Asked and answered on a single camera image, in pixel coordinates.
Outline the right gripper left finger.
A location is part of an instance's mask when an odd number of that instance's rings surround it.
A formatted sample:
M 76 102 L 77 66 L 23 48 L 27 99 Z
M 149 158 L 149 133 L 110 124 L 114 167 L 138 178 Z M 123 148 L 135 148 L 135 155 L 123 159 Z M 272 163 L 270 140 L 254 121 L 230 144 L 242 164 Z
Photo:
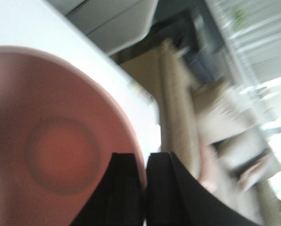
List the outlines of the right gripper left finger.
M 141 226 L 143 190 L 135 155 L 113 153 L 99 185 L 72 226 Z

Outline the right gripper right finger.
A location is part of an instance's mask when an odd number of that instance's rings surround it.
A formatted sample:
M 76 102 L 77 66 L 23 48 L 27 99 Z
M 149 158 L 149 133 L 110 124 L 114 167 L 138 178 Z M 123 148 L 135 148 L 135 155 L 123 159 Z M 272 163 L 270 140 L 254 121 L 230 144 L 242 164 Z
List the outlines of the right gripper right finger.
M 207 191 L 175 153 L 152 153 L 147 168 L 148 226 L 254 226 Z

